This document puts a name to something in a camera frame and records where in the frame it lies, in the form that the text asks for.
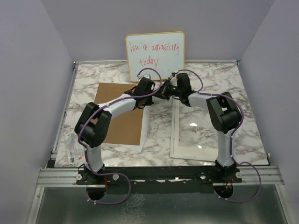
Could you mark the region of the brown backing board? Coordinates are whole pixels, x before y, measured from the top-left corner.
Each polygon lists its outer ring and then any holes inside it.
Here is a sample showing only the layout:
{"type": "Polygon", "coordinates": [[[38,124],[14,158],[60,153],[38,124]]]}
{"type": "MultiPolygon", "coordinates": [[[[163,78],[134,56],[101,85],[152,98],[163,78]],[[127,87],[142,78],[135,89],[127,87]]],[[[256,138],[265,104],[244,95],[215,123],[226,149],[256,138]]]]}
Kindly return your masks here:
{"type": "MultiPolygon", "coordinates": [[[[119,97],[135,84],[99,83],[94,102],[106,103],[119,97]]],[[[121,145],[140,145],[143,109],[135,109],[111,120],[104,143],[121,145]]]]}

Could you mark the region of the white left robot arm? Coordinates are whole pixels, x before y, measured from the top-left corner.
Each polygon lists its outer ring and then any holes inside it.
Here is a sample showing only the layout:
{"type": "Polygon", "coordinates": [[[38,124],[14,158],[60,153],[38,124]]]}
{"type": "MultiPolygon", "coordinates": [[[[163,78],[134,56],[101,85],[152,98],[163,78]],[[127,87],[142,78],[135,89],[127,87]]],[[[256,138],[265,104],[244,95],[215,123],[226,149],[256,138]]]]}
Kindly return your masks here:
{"type": "Polygon", "coordinates": [[[91,183],[98,184],[103,180],[101,144],[111,120],[137,107],[150,105],[152,96],[157,92],[154,88],[154,81],[142,77],[136,87],[119,97],[102,104],[90,102],[85,106],[74,131],[78,135],[78,143],[84,147],[85,166],[89,169],[87,179],[91,183]]]}

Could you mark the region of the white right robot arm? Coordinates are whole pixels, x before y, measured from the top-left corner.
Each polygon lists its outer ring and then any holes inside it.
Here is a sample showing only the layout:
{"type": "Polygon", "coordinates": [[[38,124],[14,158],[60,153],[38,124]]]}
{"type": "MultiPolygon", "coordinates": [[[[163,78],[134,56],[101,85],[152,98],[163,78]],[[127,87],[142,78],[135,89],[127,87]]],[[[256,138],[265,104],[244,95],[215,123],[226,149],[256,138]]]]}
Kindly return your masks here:
{"type": "Polygon", "coordinates": [[[217,181],[226,182],[232,175],[229,167],[236,166],[234,137],[244,120],[241,106],[229,92],[216,94],[193,90],[186,73],[174,73],[173,78],[177,81],[176,85],[168,78],[154,96],[165,100],[174,97],[185,106],[208,110],[211,123],[218,134],[218,155],[215,164],[220,168],[215,170],[214,176],[217,181]]]}

